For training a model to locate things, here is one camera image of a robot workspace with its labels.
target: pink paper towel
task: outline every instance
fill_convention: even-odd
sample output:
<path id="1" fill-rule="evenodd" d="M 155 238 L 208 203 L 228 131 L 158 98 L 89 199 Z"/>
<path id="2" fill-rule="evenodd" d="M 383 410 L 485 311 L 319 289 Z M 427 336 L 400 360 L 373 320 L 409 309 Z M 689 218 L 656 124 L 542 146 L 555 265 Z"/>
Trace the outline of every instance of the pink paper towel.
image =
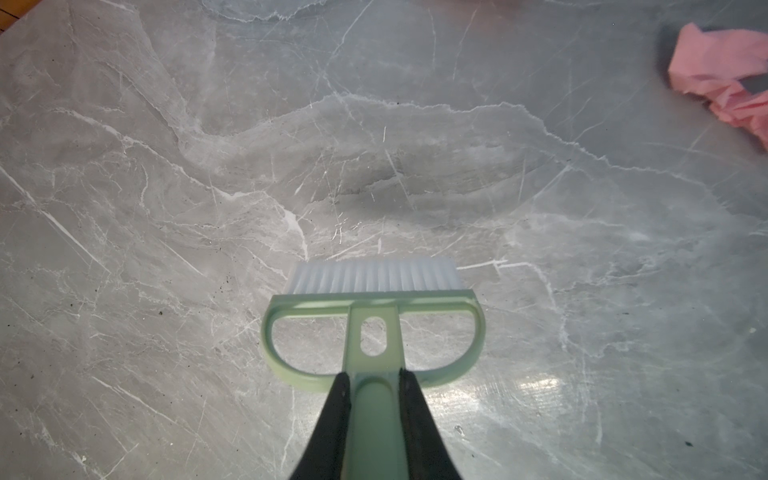
<path id="1" fill-rule="evenodd" d="M 672 88 L 710 99 L 710 110 L 720 120 L 751 131 L 768 150 L 768 91 L 751 94 L 739 82 L 767 72 L 767 34 L 702 32 L 693 23 L 680 30 L 669 67 Z"/>

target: scratch mark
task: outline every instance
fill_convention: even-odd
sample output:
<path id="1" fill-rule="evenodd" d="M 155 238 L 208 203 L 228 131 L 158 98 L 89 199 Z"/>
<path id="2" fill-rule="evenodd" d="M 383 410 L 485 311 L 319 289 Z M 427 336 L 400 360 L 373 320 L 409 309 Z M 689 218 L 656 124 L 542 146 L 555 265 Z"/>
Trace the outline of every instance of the scratch mark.
<path id="1" fill-rule="evenodd" d="M 518 192 L 518 205 L 520 205 L 520 199 L 523 197 L 523 185 L 525 184 L 525 157 L 523 157 L 523 174 L 520 177 L 520 191 Z"/>
<path id="2" fill-rule="evenodd" d="M 104 415 L 101 414 L 101 410 L 98 409 L 96 404 L 93 403 L 91 399 L 87 399 L 87 400 L 94 407 L 94 410 L 96 410 L 96 413 L 98 413 L 101 419 L 104 420 L 104 423 L 106 423 L 107 426 L 109 427 L 109 432 L 112 435 L 112 438 L 114 438 L 120 444 L 120 447 L 122 447 L 123 452 L 127 452 L 128 450 L 125 448 L 125 445 L 123 445 L 123 442 L 121 442 L 118 436 L 114 434 L 114 427 L 112 427 L 112 424 L 107 420 L 107 418 Z"/>
<path id="3" fill-rule="evenodd" d="M 205 275 L 203 275 L 203 272 L 201 272 L 201 271 L 199 271 L 197 268 L 195 268 L 195 266 L 194 266 L 192 263 L 189 263 L 189 262 L 187 261 L 187 259 L 186 259 L 186 258 L 184 258 L 184 257 L 182 257 L 182 256 L 181 256 L 181 255 L 180 255 L 180 254 L 179 254 L 179 253 L 178 253 L 176 250 L 174 250 L 174 249 L 170 248 L 170 245 L 168 245 L 167 243 L 165 243 L 163 240 L 160 240 L 159 238 L 158 238 L 157 240 L 158 240 L 160 243 L 162 243 L 163 245 L 165 245 L 165 247 L 166 247 L 168 250 L 170 250 L 171 252 L 175 253 L 177 257 L 181 258 L 181 259 L 183 260 L 183 262 L 184 262 L 184 263 L 186 263 L 186 264 L 187 264 L 187 265 L 188 265 L 188 266 L 189 266 L 189 267 L 190 267 L 192 270 L 194 270 L 194 271 L 198 272 L 198 273 L 199 273 L 201 276 L 205 276 Z"/>
<path id="4" fill-rule="evenodd" d="M 240 331 L 239 331 L 239 332 L 235 333 L 235 334 L 234 334 L 234 335 L 232 335 L 230 338 L 228 338 L 228 339 L 224 340 L 224 342 L 225 342 L 225 343 L 226 343 L 226 342 L 229 342 L 229 341 L 231 341 L 231 340 L 233 340 L 233 339 L 236 339 L 238 336 L 240 336 L 240 335 L 244 334 L 244 333 L 245 333 L 245 332 L 247 332 L 248 330 L 252 330 L 252 328 L 251 328 L 250 326 L 253 324 L 253 322 L 256 322 L 256 321 L 258 321 L 258 320 L 261 320 L 261 317 L 260 317 L 260 316 L 258 316 L 258 317 L 256 317 L 256 318 L 254 318 L 253 320 L 251 320 L 251 321 L 249 321 L 248 323 L 246 323 L 246 324 L 245 324 L 245 326 L 244 326 L 242 329 L 240 329 Z"/>
<path id="5" fill-rule="evenodd" d="M 368 2 L 368 5 L 366 5 L 366 7 L 360 12 L 360 15 L 357 15 L 357 18 L 355 18 L 355 20 L 352 22 L 352 24 L 349 26 L 349 28 L 346 29 L 346 31 L 344 32 L 344 35 L 342 35 L 342 37 L 341 37 L 341 43 L 339 43 L 339 46 L 336 47 L 336 50 L 333 51 L 333 53 L 331 54 L 330 59 L 328 60 L 328 62 L 330 62 L 331 59 L 336 57 L 336 53 L 339 51 L 341 46 L 344 45 L 344 41 L 346 40 L 346 34 L 348 34 L 350 30 L 352 30 L 352 27 L 354 27 L 355 23 L 357 23 L 357 21 L 360 20 L 360 17 L 362 17 L 362 14 L 364 14 L 366 12 L 366 10 L 368 10 L 368 7 L 371 6 L 371 4 L 373 2 L 375 2 L 375 1 L 376 0 L 371 0 L 370 2 Z"/>
<path id="6" fill-rule="evenodd" d="M 208 184 L 210 185 L 210 195 L 214 199 L 214 212 L 216 212 L 216 223 L 219 223 L 219 202 L 216 200 L 216 189 L 214 188 L 214 183 L 210 179 L 210 174 L 208 174 Z"/>
<path id="7" fill-rule="evenodd" d="M 184 468 L 187 467 L 187 463 L 190 461 L 190 456 L 192 455 L 194 446 L 197 445 L 197 438 L 199 437 L 197 433 L 200 431 L 200 425 L 203 425 L 203 417 L 205 416 L 205 403 L 207 401 L 208 399 L 203 399 L 203 412 L 200 414 L 200 421 L 197 423 L 197 430 L 194 431 L 194 442 L 192 442 L 192 448 L 190 449 L 190 452 L 187 453 L 187 460 L 184 462 Z"/>
<path id="8" fill-rule="evenodd" d="M 125 10 L 126 12 L 130 13 L 136 13 L 136 11 L 132 8 L 128 8 L 125 5 L 121 5 L 119 3 L 110 2 L 109 0 L 99 0 L 101 3 L 106 3 L 107 5 L 112 5 L 115 8 L 119 8 L 120 10 Z"/>
<path id="9" fill-rule="evenodd" d="M 270 152 L 270 165 L 272 166 L 272 182 L 277 182 L 277 177 L 275 177 L 275 156 Z"/>
<path id="10" fill-rule="evenodd" d="M 40 205 L 38 204 L 38 202 L 34 199 L 34 197 L 24 187 L 19 185 L 18 182 L 16 181 L 16 179 L 14 177 L 12 177 L 7 171 L 5 171 L 5 168 L 0 167 L 0 172 L 2 172 L 3 175 L 5 175 L 11 181 L 13 186 L 16 187 L 16 190 L 18 190 L 22 195 L 27 197 L 27 200 L 29 200 L 29 202 L 31 203 L 31 205 L 34 207 L 35 210 L 37 210 L 39 213 L 45 215 L 45 217 L 48 218 L 48 220 L 50 220 L 51 223 L 54 224 L 54 226 L 56 226 L 56 228 L 58 229 L 57 232 L 60 235 L 64 234 L 67 238 L 69 238 L 69 240 L 72 240 L 75 245 L 80 247 L 91 258 L 91 260 L 93 260 L 94 262 L 98 263 L 101 266 L 101 268 L 103 268 L 104 270 L 106 270 L 110 274 L 112 274 L 112 272 L 107 267 L 105 267 L 102 262 L 98 261 L 98 259 L 96 257 L 94 257 L 93 253 L 89 252 L 88 249 L 85 248 L 83 246 L 83 244 L 78 241 L 78 239 L 74 238 L 74 236 L 71 233 L 69 233 L 69 230 L 67 230 L 64 227 L 64 225 L 59 223 L 59 221 L 56 220 L 53 215 L 51 215 L 47 211 L 43 210 L 40 207 Z M 80 257 L 85 262 L 85 259 L 83 257 L 81 257 L 80 254 L 78 254 L 78 257 Z"/>
<path id="11" fill-rule="evenodd" d="M 733 4 L 733 1 L 734 0 L 730 0 L 730 2 L 726 3 L 726 5 L 724 7 L 722 7 L 715 15 L 712 15 L 709 20 L 704 22 L 704 25 L 708 25 L 708 24 L 712 23 L 712 21 L 715 18 L 719 17 L 721 13 L 725 12 L 726 8 L 730 7 L 731 4 Z"/>
<path id="12" fill-rule="evenodd" d="M 435 70 L 435 54 L 437 54 L 437 32 L 435 31 L 435 19 L 432 17 L 432 10 L 427 8 L 429 21 L 432 22 L 432 70 Z"/>
<path id="13" fill-rule="evenodd" d="M 598 435 L 594 438 L 594 442 L 598 445 L 602 445 L 603 443 L 603 419 L 602 414 L 600 414 L 600 409 L 598 408 Z"/>
<path id="14" fill-rule="evenodd" d="M 266 263 L 264 260 L 262 260 L 262 259 L 261 259 L 261 257 L 259 257 L 258 255 L 256 255 L 256 254 L 255 254 L 255 253 L 254 253 L 254 252 L 253 252 L 253 251 L 252 251 L 250 248 L 248 248 L 248 247 L 245 247 L 244 245 L 239 245 L 239 247 L 240 247 L 240 248 L 242 248 L 242 249 L 244 249 L 244 250 L 245 250 L 245 251 L 247 251 L 248 253 L 250 253 L 250 255 L 251 255 L 253 258 L 255 258 L 256 260 L 258 260 L 258 261 L 259 261 L 259 263 L 261 263 L 261 264 L 262 264 L 262 265 L 263 265 L 265 268 L 267 268 L 268 270 L 271 270 L 271 271 L 272 271 L 272 272 L 274 272 L 274 273 L 277 273 L 277 274 L 278 274 L 278 275 L 280 275 L 280 276 L 281 276 L 281 277 L 282 277 L 284 280 L 288 280 L 288 277 L 286 276 L 285 272 L 283 272 L 283 271 L 282 271 L 282 270 L 280 270 L 279 268 L 275 268 L 275 267 L 273 267 L 273 266 L 269 266 L 269 265 L 268 265 L 268 264 L 267 264 L 267 263 Z"/>
<path id="15" fill-rule="evenodd" d="M 469 19 L 469 23 L 467 24 L 467 28 L 464 29 L 464 35 L 462 35 L 462 40 L 458 43 L 458 51 L 456 52 L 456 61 L 453 64 L 453 81 L 456 80 L 456 68 L 458 67 L 458 57 L 462 54 L 462 49 L 464 48 L 464 38 L 467 36 L 467 32 L 469 31 L 469 27 L 472 26 L 472 21 L 475 20 L 475 14 L 480 9 L 480 4 L 475 8 L 475 11 L 472 13 L 472 17 Z"/>
<path id="16" fill-rule="evenodd" d="M 402 188 L 402 192 L 406 195 L 406 201 L 408 202 L 408 205 L 411 207 L 411 210 L 416 211 L 416 208 L 413 206 L 413 203 L 411 202 L 411 197 L 408 196 L 408 191 L 406 190 L 406 186 L 402 182 L 402 174 L 398 172 L 397 169 L 395 168 L 395 162 L 392 161 L 392 157 L 389 156 L 389 152 L 387 150 L 384 150 L 384 153 L 386 154 L 387 160 L 389 160 L 389 165 L 392 167 L 392 172 L 394 172 L 395 174 L 397 183 L 400 184 L 400 187 Z"/>
<path id="17" fill-rule="evenodd" d="M 128 451 L 125 453 L 125 455 L 123 455 L 123 456 L 120 458 L 120 460 L 118 460 L 118 463 L 114 464 L 114 467 L 112 467 L 112 470 L 110 470 L 109 472 L 107 472 L 107 474 L 106 474 L 106 475 L 104 475 L 104 476 L 102 476 L 102 477 L 101 477 L 101 480 L 104 480 L 104 479 L 105 479 L 105 478 L 107 478 L 109 475 L 112 475 L 112 472 L 114 472 L 114 470 L 115 470 L 115 469 L 116 469 L 116 468 L 117 468 L 117 467 L 118 467 L 118 466 L 119 466 L 119 465 L 120 465 L 120 464 L 123 462 L 123 460 L 125 460 L 125 457 L 127 457 L 129 453 L 133 452 L 133 451 L 134 451 L 134 449 L 135 449 L 136 447 L 138 447 L 138 446 L 139 446 L 139 444 L 136 444 L 136 445 L 134 445 L 134 447 L 133 447 L 132 449 L 128 450 Z"/>
<path id="18" fill-rule="evenodd" d="M 333 260 L 334 258 L 338 257 L 339 255 L 343 255 L 344 253 L 347 253 L 347 252 L 349 252 L 351 249 L 353 249 L 353 248 L 357 247 L 357 246 L 358 246 L 358 245 L 360 245 L 361 243 L 365 243 L 365 242 L 367 242 L 368 240 L 371 240 L 371 239 L 372 239 L 373 237 L 375 237 L 376 235 L 378 235 L 378 233 L 374 233 L 373 235 L 371 235 L 370 237 L 366 238 L 365 240 L 361 240 L 361 241 L 359 241 L 358 243 L 355 243 L 354 245 L 352 245 L 351 247 L 345 248 L 344 250 L 342 250 L 342 251 L 340 251 L 340 252 L 338 252 L 338 253 L 334 253 L 333 255 L 331 255 L 330 257 L 328 257 L 328 260 Z"/>
<path id="19" fill-rule="evenodd" d="M 575 3 L 562 2 L 561 0 L 544 0 L 544 3 L 551 3 L 551 4 L 554 4 L 554 5 L 562 5 L 564 7 L 578 8 L 579 10 L 584 10 L 586 8 L 594 7 L 596 5 L 603 5 L 602 2 L 590 2 L 590 3 L 584 3 L 584 4 L 575 4 Z"/>
<path id="20" fill-rule="evenodd" d="M 96 377 L 94 377 L 94 376 L 91 376 L 91 378 L 92 378 L 92 379 L 94 379 L 94 380 L 96 380 L 97 382 L 99 382 L 100 384 L 102 384 L 103 386 L 105 386 L 106 388 L 110 389 L 111 391 L 113 391 L 113 392 L 117 393 L 118 395 L 125 395 L 125 396 L 127 396 L 127 397 L 129 397 L 129 398 L 131 398 L 131 399 L 133 399 L 133 400 L 135 400 L 135 401 L 137 401 L 137 402 L 139 402 L 141 405 L 143 405 L 143 406 L 144 406 L 144 407 L 146 407 L 147 409 L 149 409 L 149 410 L 151 410 L 152 412 L 154 412 L 154 414 L 155 414 L 155 415 L 159 415 L 159 416 L 163 417 L 164 419 L 166 419 L 168 422 L 171 422 L 171 423 L 173 423 L 174 425 L 178 425 L 178 424 L 176 423 L 176 421 L 175 421 L 175 420 L 171 419 L 170 417 L 168 417 L 167 415 L 163 414 L 162 412 L 158 412 L 157 410 L 153 409 L 152 407 L 150 407 L 149 405 L 147 405 L 147 404 L 144 402 L 144 400 L 140 399 L 139 397 L 137 397 L 137 396 L 136 396 L 136 395 L 134 395 L 133 393 L 130 393 L 130 392 L 128 392 L 128 391 L 127 391 L 126 389 L 124 389 L 123 387 L 121 387 L 121 386 L 112 386 L 112 385 L 110 385 L 110 384 L 108 384 L 108 383 L 106 383 L 106 382 L 104 382 L 104 381 L 102 381 L 102 380 L 100 380 L 100 379 L 97 379 L 97 378 L 96 378 Z"/>
<path id="21" fill-rule="evenodd" d="M 449 244 L 448 244 L 446 247 L 443 247 L 443 248 L 441 248 L 440 250 L 438 250 L 437 252 L 433 253 L 433 254 L 432 254 L 432 255 L 430 255 L 430 256 L 431 256 L 431 257 L 434 257 L 434 256 L 436 256 L 436 255 L 439 255 L 440 253 L 443 253 L 443 252 L 445 252 L 447 249 L 449 249 L 449 248 L 453 247 L 453 246 L 454 246 L 454 245 L 456 245 L 456 244 L 457 244 L 457 243 L 458 243 L 458 242 L 459 242 L 459 241 L 460 241 L 462 238 L 464 238 L 464 235 L 466 235 L 466 233 L 462 233 L 462 235 L 461 235 L 459 238 L 457 238 L 456 240 L 453 240 L 453 241 L 452 241 L 451 243 L 449 243 Z"/>
<path id="22" fill-rule="evenodd" d="M 45 325 L 43 322 L 41 322 L 40 320 L 38 320 L 38 319 L 34 318 L 32 315 L 30 315 L 30 313 L 29 313 L 27 310 L 24 310 L 24 308 L 23 308 L 21 305 L 19 305 L 18 303 L 16 303 L 16 302 L 15 302 L 15 301 L 14 301 L 14 300 L 13 300 L 13 299 L 10 297 L 10 296 L 5 296 L 5 295 L 4 295 L 4 296 L 3 296 L 3 298 L 5 298 L 7 301 L 9 301 L 9 302 L 13 303 L 13 304 L 16 306 L 16 308 L 18 308 L 19 310 L 21 310 L 22 312 L 24 312 L 24 314 L 25 314 L 26 316 L 28 316 L 28 317 L 29 317 L 29 318 L 30 318 L 30 319 L 31 319 L 33 322 L 37 323 L 37 324 L 38 324 L 39 326 L 41 326 L 42 328 L 46 329 L 46 330 L 47 330 L 47 331 L 48 331 L 48 332 L 49 332 L 51 335 L 53 335 L 54 337 L 56 337 L 56 338 L 60 339 L 62 342 L 66 343 L 66 344 L 67 344 L 67 345 L 69 345 L 71 348 L 74 348 L 74 346 L 73 346 L 71 343 L 69 343 L 69 341 L 67 341 L 67 339 L 66 339 L 66 338 L 64 338 L 63 336 L 59 336 L 59 335 L 57 335 L 57 334 L 56 334 L 56 332 L 54 332 L 53 330 L 51 330 L 50 328 L 48 328 L 48 327 L 47 327 L 47 326 L 46 326 L 46 325 Z"/>
<path id="23" fill-rule="evenodd" d="M 283 470 L 283 466 L 286 463 L 286 457 L 288 456 L 288 445 L 290 445 L 290 441 L 293 440 L 293 433 L 296 431 L 296 390 L 294 389 L 291 389 L 290 391 L 290 413 L 292 417 L 290 421 L 290 434 L 283 447 L 283 459 L 280 461 L 281 471 Z"/>
<path id="24" fill-rule="evenodd" d="M 688 145 L 688 148 L 685 148 L 685 154 L 683 154 L 683 157 L 681 158 L 681 160 L 680 160 L 680 163 L 677 165 L 677 168 L 680 168 L 680 167 L 682 167 L 683 165 L 685 165 L 685 164 L 686 164 L 686 162 L 688 162 L 688 154 L 689 154 L 690 152 L 692 152 L 692 151 L 695 151 L 695 150 L 694 150 L 694 147 L 696 147 L 696 145 L 698 145 L 698 143 L 699 143 L 699 140 L 701 140 L 701 138 L 704 136 L 704 134 L 706 134 L 706 133 L 707 133 L 707 131 L 708 131 L 710 128 L 712 128 L 712 125 L 714 125 L 714 124 L 715 124 L 714 122 L 710 122 L 710 123 L 709 123 L 709 124 L 708 124 L 706 127 L 704 127 L 704 128 L 701 130 L 701 133 L 699 133 L 699 136 L 698 136 L 698 137 L 696 137 L 696 138 L 694 139 L 694 141 L 690 142 L 690 145 Z"/>
<path id="25" fill-rule="evenodd" d="M 583 137 L 583 136 L 584 136 L 584 134 L 585 134 L 585 133 L 587 133 L 589 130 L 592 130 L 593 128 L 599 127 L 599 126 L 601 126 L 602 124 L 604 124 L 604 123 L 605 123 L 605 121 L 606 121 L 606 120 L 607 120 L 607 119 L 608 119 L 608 118 L 609 118 L 609 117 L 610 117 L 612 114 L 614 114 L 614 113 L 615 113 L 615 112 L 616 112 L 616 111 L 617 111 L 619 108 L 623 107 L 625 104 L 629 103 L 629 101 L 630 101 L 630 100 L 632 100 L 632 99 L 634 98 L 634 96 L 635 96 L 635 95 L 637 95 L 637 94 L 638 94 L 638 93 L 639 93 L 639 92 L 640 92 L 640 91 L 641 91 L 643 88 L 645 88 L 645 86 L 646 86 L 646 85 L 648 85 L 648 82 L 649 82 L 649 81 L 645 81 L 645 83 L 643 83 L 643 84 L 642 84 L 642 85 L 641 85 L 641 86 L 640 86 L 640 87 L 639 87 L 637 90 L 635 90 L 634 92 L 632 92 L 632 94 L 631 94 L 630 96 L 626 97 L 626 98 L 625 98 L 623 101 L 619 102 L 619 104 L 618 104 L 618 105 L 616 105 L 616 107 L 614 107 L 614 108 L 610 109 L 610 110 L 609 110 L 609 112 L 608 112 L 608 113 L 606 113 L 605 117 L 603 117 L 603 119 L 602 119 L 601 121 L 597 122 L 596 124 L 592 125 L 591 127 L 587 127 L 587 128 L 585 128 L 583 131 L 581 131 L 581 133 L 580 133 L 580 134 L 579 134 L 579 135 L 578 135 L 576 138 L 574 138 L 573 140 L 571 140 L 571 142 L 573 142 L 573 143 L 575 143 L 575 142 L 578 142 L 579 138 Z"/>

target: green brush handle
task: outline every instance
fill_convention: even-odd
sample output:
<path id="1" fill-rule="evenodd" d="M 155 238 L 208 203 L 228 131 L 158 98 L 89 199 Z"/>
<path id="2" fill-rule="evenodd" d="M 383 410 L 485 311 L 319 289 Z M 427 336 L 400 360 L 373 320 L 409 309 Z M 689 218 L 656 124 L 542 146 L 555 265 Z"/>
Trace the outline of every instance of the green brush handle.
<path id="1" fill-rule="evenodd" d="M 471 290 L 396 293 L 334 293 L 275 295 L 261 327 L 261 346 L 267 364 L 284 382 L 297 388 L 327 392 L 335 375 L 303 372 L 280 358 L 272 341 L 272 327 L 284 317 L 347 315 L 343 370 L 351 383 L 352 411 L 344 456 L 343 478 L 376 480 L 408 478 L 398 401 L 399 371 L 406 367 L 400 313 L 468 312 L 475 319 L 475 337 L 453 363 L 415 372 L 422 387 L 451 382 L 467 372 L 480 355 L 485 318 Z M 362 324 L 379 317 L 386 325 L 386 349 L 369 356 L 360 348 Z"/>

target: gray marble surface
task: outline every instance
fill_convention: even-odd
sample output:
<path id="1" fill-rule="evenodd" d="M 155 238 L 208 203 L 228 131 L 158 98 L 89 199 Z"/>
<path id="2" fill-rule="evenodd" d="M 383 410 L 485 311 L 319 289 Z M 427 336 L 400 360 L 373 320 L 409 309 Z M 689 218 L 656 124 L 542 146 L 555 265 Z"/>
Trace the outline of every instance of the gray marble surface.
<path id="1" fill-rule="evenodd" d="M 768 155 L 667 89 L 687 22 L 768 3 L 45 0 L 0 37 L 2 477 L 286 478 L 291 266 L 441 253 L 465 480 L 765 478 Z M 339 368 L 342 320 L 280 328 Z"/>

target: cleaning brush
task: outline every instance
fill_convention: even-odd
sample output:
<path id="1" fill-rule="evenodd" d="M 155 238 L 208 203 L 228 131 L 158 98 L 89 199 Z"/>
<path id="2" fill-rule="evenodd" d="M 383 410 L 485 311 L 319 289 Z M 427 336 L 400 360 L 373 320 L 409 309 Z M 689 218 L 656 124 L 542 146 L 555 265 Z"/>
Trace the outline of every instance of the cleaning brush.
<path id="1" fill-rule="evenodd" d="M 475 319 L 468 350 L 450 365 L 406 369 L 399 315 L 467 312 Z M 276 352 L 272 327 L 281 318 L 347 317 L 342 372 L 319 375 L 289 365 Z M 386 347 L 360 347 L 362 325 L 380 318 Z M 485 318 L 446 257 L 368 258 L 300 263 L 286 294 L 275 295 L 261 326 L 267 364 L 295 387 L 328 392 L 315 430 L 291 480 L 460 479 L 420 387 L 443 385 L 480 355 Z"/>

